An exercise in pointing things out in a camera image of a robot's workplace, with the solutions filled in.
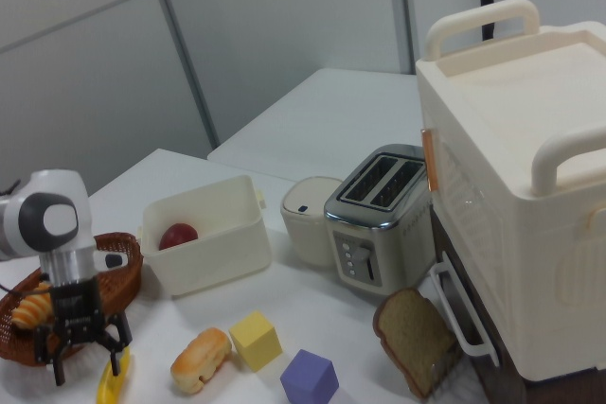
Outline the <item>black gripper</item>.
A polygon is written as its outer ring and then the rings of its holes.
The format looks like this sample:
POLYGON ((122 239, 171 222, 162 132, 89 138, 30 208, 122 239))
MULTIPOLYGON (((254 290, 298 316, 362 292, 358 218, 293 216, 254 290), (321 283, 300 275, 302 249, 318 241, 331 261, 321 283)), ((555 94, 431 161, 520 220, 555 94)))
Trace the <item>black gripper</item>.
POLYGON ((33 331, 36 363, 51 365, 56 385, 63 386, 66 345, 98 343, 110 353, 111 373, 119 375, 119 362, 132 342, 132 332, 124 311, 111 315, 105 323, 98 280, 53 287, 50 298, 54 325, 38 325, 33 331))

